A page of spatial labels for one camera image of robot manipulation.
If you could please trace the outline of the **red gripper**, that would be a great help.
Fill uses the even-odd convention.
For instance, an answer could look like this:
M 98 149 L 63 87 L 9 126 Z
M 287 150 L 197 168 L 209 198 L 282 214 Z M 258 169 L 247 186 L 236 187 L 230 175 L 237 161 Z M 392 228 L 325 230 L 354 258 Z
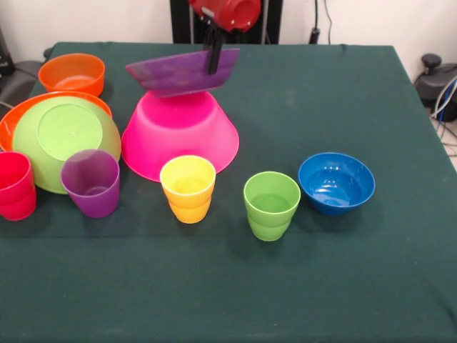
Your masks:
M 248 31 L 261 13 L 260 0 L 189 0 L 188 3 L 202 21 L 215 24 L 226 32 Z M 213 30 L 210 26 L 204 35 L 204 49 L 209 49 L 209 74 L 218 70 L 224 40 L 221 31 Z

